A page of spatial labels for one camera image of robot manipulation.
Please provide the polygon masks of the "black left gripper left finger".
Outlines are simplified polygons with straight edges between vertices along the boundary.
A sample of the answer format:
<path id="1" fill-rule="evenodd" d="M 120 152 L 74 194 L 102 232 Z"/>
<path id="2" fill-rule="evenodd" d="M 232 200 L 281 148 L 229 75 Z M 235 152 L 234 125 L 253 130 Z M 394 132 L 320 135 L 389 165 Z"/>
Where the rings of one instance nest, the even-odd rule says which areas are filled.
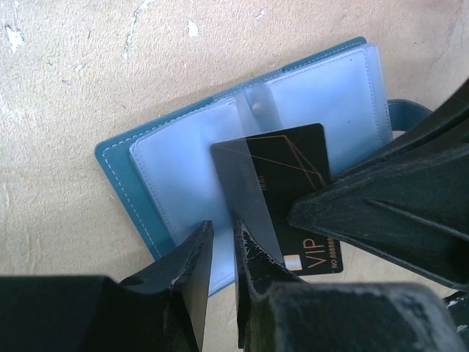
<path id="1" fill-rule="evenodd" d="M 3 351 L 200 351 L 213 251 L 203 221 L 168 255 L 108 276 L 1 278 Z"/>

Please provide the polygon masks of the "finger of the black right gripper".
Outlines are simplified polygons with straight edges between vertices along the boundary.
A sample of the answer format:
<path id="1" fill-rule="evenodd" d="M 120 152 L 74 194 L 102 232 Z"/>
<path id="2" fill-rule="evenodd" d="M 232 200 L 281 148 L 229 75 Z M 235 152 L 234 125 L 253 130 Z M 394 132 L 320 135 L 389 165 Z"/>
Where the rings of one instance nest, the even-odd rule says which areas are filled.
<path id="1" fill-rule="evenodd" d="M 291 226 L 468 289 L 468 86 L 427 118 L 294 203 Z"/>

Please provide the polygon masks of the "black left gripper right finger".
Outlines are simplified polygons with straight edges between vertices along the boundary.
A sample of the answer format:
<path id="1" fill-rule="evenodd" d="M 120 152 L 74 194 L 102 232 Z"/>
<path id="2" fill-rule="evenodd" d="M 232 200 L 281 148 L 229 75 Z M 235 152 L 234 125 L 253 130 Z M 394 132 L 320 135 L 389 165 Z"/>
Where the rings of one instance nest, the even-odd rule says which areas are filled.
<path id="1" fill-rule="evenodd" d="M 410 282 L 308 283 L 239 221 L 238 346 L 244 351 L 463 351 L 442 299 Z"/>

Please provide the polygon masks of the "blue leather card holder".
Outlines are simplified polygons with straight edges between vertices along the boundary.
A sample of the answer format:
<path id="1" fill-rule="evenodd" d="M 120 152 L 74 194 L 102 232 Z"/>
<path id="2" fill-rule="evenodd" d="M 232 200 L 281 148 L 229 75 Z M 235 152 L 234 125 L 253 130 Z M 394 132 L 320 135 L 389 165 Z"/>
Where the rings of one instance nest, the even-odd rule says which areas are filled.
<path id="1" fill-rule="evenodd" d="M 95 156 L 154 258 L 213 222 L 209 291 L 217 293 L 235 269 L 213 143 L 318 123 L 337 175 L 429 113 L 387 99 L 377 46 L 356 37 L 105 140 Z"/>

